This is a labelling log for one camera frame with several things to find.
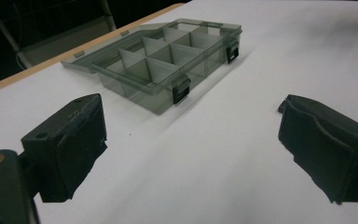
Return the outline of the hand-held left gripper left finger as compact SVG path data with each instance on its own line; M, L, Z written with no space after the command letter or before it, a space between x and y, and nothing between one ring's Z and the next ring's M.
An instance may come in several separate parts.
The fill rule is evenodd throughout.
M26 158L38 168L45 203L71 199L107 149L100 94L71 101L22 137Z

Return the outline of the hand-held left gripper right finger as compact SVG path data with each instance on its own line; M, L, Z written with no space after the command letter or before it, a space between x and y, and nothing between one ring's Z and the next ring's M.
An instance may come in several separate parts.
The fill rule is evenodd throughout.
M278 138L332 203L358 202L358 122L315 100L288 95Z

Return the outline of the clear grey compartment box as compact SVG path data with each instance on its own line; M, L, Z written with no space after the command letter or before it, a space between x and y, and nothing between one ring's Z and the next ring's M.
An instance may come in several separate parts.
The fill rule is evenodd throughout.
M62 61L155 114L239 56L238 24L178 19L140 25Z

